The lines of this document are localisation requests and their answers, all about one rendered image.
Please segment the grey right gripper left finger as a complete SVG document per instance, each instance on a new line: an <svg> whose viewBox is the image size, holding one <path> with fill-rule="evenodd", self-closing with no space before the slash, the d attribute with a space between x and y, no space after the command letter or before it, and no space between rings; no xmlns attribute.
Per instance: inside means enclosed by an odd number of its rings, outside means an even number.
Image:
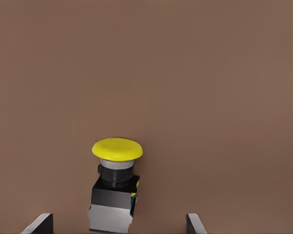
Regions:
<svg viewBox="0 0 293 234"><path fill-rule="evenodd" d="M20 234L53 234L53 214L43 213L39 215Z"/></svg>

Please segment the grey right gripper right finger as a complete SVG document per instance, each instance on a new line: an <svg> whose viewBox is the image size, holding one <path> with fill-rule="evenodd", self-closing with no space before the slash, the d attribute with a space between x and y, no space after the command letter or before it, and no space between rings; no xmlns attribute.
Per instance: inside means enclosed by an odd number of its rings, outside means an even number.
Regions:
<svg viewBox="0 0 293 234"><path fill-rule="evenodd" d="M186 214L186 234L207 234L198 214Z"/></svg>

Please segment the yellow push-button switch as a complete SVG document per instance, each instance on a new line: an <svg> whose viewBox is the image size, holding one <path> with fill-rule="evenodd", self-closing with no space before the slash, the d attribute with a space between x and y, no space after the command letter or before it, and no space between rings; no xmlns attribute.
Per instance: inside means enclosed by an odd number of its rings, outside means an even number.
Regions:
<svg viewBox="0 0 293 234"><path fill-rule="evenodd" d="M106 138L97 141L92 153L99 158L99 177L92 187L87 211L89 230L128 233L133 221L140 177L133 173L142 146L131 139Z"/></svg>

